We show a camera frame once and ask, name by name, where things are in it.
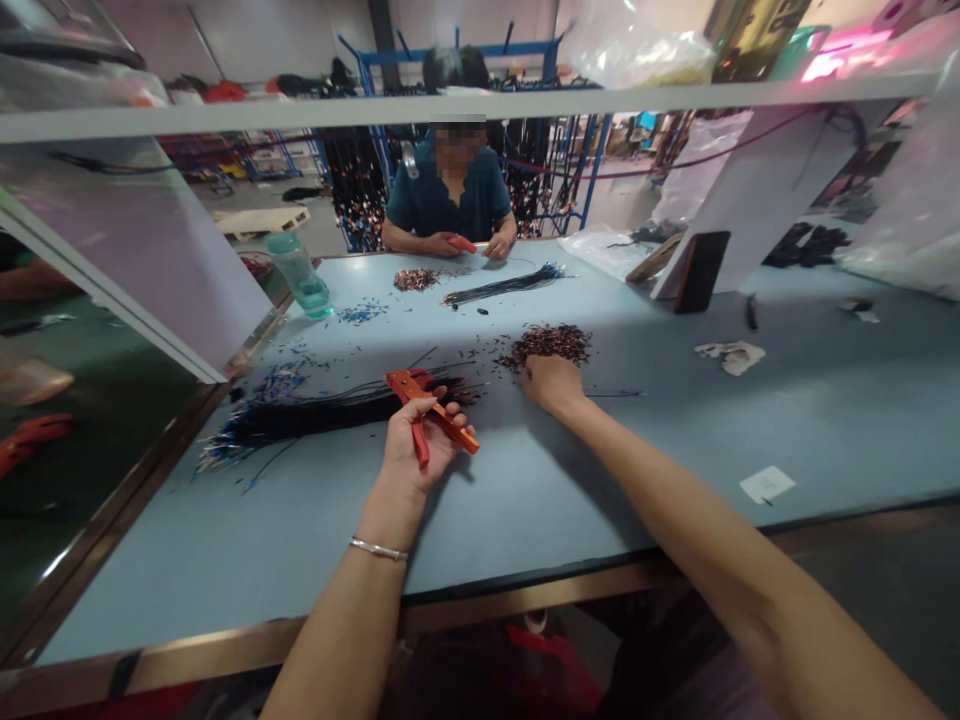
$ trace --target light blue table surface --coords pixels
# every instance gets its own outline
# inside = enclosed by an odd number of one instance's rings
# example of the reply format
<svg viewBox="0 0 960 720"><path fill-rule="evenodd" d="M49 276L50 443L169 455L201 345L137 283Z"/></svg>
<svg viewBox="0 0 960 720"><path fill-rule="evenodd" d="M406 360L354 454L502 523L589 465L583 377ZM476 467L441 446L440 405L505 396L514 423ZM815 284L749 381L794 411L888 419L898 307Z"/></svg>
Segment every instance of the light blue table surface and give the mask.
<svg viewBox="0 0 960 720"><path fill-rule="evenodd" d="M760 331L744 321L744 296L715 296L702 315L676 316L564 253L552 241L521 243L513 257L565 263L574 279L462 305L453 289L523 275L511 260L484 270L465 256L403 255L325 262L320 274L339 308L377 298L387 312L362 325L307 320L298 308L244 385L307 343L332 370L299 391L337 392L407 367L459 362L523 323L574 323L593 332L584 382L643 389L639 399L598 402L625 425L698 472L758 526L811 521L876 504L907 503L960 488L960 315L955 306L835 268L760 269L744 288L759 300ZM399 293L397 270L471 267L422 294ZM870 295L880 324L837 308ZM477 313L482 307L489 311ZM742 377L694 346L746 340L767 356ZM532 406L483 355L465 374L491 380L470 412L482 449L462 455L432 496L406 592L421 593L517 573L610 558L654 545L624 495L573 437ZM218 408L199 434L229 413ZM220 473L190 476L193 445L42 653L41 664L255 625L309 612L353 534L379 469L385 423L301 440L241 495L272 454ZM776 465L797 486L773 507L739 482Z"/></svg>

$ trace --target plastic bottle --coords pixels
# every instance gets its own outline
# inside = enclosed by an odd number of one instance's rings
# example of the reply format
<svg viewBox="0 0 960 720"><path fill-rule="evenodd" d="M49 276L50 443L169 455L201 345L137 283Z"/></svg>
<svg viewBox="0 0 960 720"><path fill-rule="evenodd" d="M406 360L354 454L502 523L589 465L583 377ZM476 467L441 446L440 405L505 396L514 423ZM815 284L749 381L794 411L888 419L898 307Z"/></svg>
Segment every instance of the plastic bottle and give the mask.
<svg viewBox="0 0 960 720"><path fill-rule="evenodd" d="M0 403L33 405L73 384L73 375L0 338Z"/></svg>
<svg viewBox="0 0 960 720"><path fill-rule="evenodd" d="M333 312L330 290L314 270L307 251L297 239L297 234L273 233L267 235L264 242L273 258L273 266L286 279L290 291L307 317L319 320L330 315Z"/></svg>

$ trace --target green floor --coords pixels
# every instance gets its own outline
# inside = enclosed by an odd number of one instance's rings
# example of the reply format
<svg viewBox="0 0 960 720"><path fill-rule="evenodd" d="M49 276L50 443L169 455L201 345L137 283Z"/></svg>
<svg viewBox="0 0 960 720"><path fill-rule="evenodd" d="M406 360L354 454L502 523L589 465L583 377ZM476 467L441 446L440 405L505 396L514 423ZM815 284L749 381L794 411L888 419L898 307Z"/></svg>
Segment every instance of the green floor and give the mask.
<svg viewBox="0 0 960 720"><path fill-rule="evenodd" d="M86 295L0 303L0 326L60 313L77 319L12 338L76 382L29 408L0 406L0 438L34 417L74 417L70 436L40 446L0 479L0 634L13 608L196 388L189 372Z"/></svg>

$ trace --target wooden pallet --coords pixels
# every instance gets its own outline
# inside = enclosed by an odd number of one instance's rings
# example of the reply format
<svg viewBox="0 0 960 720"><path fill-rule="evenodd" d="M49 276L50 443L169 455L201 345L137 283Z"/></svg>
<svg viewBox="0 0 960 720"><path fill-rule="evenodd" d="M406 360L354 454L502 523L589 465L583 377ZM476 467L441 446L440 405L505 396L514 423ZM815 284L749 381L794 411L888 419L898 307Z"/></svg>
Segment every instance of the wooden pallet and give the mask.
<svg viewBox="0 0 960 720"><path fill-rule="evenodd" d="M294 230L310 219L304 207L216 212L214 222L228 240L247 242L266 233Z"/></svg>

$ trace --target silver bracelet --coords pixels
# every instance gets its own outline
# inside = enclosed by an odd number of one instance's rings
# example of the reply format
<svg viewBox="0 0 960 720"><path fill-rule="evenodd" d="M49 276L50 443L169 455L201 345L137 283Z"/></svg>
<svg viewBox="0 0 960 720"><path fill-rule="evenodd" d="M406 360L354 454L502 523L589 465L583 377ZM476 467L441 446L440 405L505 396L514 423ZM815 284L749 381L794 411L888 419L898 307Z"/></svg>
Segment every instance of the silver bracelet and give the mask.
<svg viewBox="0 0 960 720"><path fill-rule="evenodd" d="M373 543L365 543L363 540L358 540L356 537L350 538L350 544L353 547L358 547L361 550L366 550L371 555L379 555L380 557L388 557L394 562L400 562L401 560L406 560L409 557L410 553L402 553L399 550L391 550L390 548L380 547L379 545L374 545Z"/></svg>

